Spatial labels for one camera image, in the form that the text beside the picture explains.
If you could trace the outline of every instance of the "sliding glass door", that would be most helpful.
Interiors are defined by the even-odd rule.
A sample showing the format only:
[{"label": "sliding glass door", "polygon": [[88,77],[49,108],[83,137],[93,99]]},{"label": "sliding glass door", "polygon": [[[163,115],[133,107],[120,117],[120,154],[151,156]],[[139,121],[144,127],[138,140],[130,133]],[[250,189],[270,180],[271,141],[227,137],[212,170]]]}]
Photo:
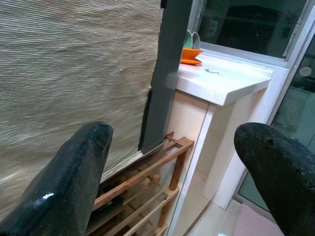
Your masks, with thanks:
[{"label": "sliding glass door", "polygon": [[[314,38],[294,75],[271,126],[297,138],[310,151],[315,152]],[[268,211],[249,173],[238,190],[238,196]]]}]

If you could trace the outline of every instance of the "window frame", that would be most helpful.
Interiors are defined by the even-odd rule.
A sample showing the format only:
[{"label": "window frame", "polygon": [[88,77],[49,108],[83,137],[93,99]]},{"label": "window frame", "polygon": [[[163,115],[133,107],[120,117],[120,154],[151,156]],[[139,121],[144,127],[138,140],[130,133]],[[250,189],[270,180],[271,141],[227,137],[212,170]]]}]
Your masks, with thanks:
[{"label": "window frame", "polygon": [[[312,10],[311,10],[312,14],[314,14],[315,12],[315,6],[312,7]],[[311,26],[311,29],[308,31],[306,37],[305,37],[305,41],[303,42],[303,46],[302,46],[302,49],[298,52],[298,55],[296,56],[296,60],[293,62],[293,66],[292,66],[292,69],[285,81],[285,84],[284,86],[282,87],[282,90],[279,94],[279,97],[276,101],[276,103],[274,104],[274,107],[273,107],[273,110],[268,118],[268,121],[267,121],[267,124],[270,125],[272,123],[272,121],[274,120],[276,114],[277,114],[277,111],[285,97],[285,94],[287,92],[287,90],[289,89],[290,87],[290,84],[295,76],[295,74],[297,73],[297,70],[299,68],[299,65],[301,64],[304,56],[305,56],[305,53],[307,51],[307,49],[309,48],[311,42],[312,42],[312,39],[315,37],[315,24],[312,24]],[[234,195],[233,195],[233,199],[235,199],[236,201],[238,201],[239,203],[246,203],[247,205],[249,205],[252,209],[254,209],[256,212],[258,212],[259,214],[263,215],[265,218],[271,220],[271,221],[274,221],[272,215],[267,212],[266,210],[262,209],[261,207],[257,206],[256,204],[254,204],[253,202],[251,202],[250,200],[244,198],[243,196],[241,196],[239,194],[239,190],[244,182],[244,179],[246,177],[246,175],[249,173],[249,171],[247,169],[244,170],[239,182],[238,182],[238,185],[234,191]]]},{"label": "window frame", "polygon": [[[202,17],[202,9],[206,0],[193,0],[189,17],[188,30],[197,31],[199,27],[199,19]],[[224,56],[232,56],[238,59],[256,61],[259,63],[275,65],[284,68],[292,68],[294,62],[301,51],[306,37],[315,22],[315,0],[307,0],[301,16],[295,26],[287,49],[285,58],[277,58],[273,56],[253,53],[236,48],[225,47],[213,43],[201,41],[200,47],[205,53],[219,54]]]}]

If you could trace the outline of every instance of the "small hook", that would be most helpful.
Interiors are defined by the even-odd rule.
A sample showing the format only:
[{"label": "small hook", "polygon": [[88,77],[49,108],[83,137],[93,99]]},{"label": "small hook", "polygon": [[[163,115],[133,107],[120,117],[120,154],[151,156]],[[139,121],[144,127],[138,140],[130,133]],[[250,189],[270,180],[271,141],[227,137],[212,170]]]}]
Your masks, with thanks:
[{"label": "small hook", "polygon": [[205,71],[208,72],[208,73],[213,73],[213,74],[218,74],[218,75],[220,74],[218,72],[210,71],[209,69],[205,69]]}]

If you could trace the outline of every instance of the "orange plate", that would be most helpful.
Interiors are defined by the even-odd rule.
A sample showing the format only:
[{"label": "orange plate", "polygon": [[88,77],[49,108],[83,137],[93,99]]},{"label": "orange plate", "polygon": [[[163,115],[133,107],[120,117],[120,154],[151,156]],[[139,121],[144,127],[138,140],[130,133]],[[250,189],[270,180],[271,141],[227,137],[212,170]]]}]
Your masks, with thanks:
[{"label": "orange plate", "polygon": [[183,48],[182,58],[184,58],[184,59],[194,59],[200,53],[202,53],[202,50],[200,50],[200,49]]},{"label": "orange plate", "polygon": [[202,63],[201,61],[197,60],[197,59],[181,59],[181,63],[183,64],[189,64],[189,65],[198,65],[200,63]]}]

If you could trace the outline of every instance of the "ceramic mug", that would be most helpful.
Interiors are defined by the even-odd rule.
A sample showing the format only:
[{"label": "ceramic mug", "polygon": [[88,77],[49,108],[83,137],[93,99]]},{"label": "ceramic mug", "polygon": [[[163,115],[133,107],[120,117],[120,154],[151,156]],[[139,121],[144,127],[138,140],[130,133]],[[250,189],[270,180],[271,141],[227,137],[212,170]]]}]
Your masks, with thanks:
[{"label": "ceramic mug", "polygon": [[196,32],[191,33],[189,30],[186,31],[184,48],[194,48],[194,49],[200,48],[200,37],[198,33]]},{"label": "ceramic mug", "polygon": [[192,48],[200,48],[200,37],[197,32],[192,33]]},{"label": "ceramic mug", "polygon": [[184,48],[192,48],[192,34],[189,30],[185,34]]}]

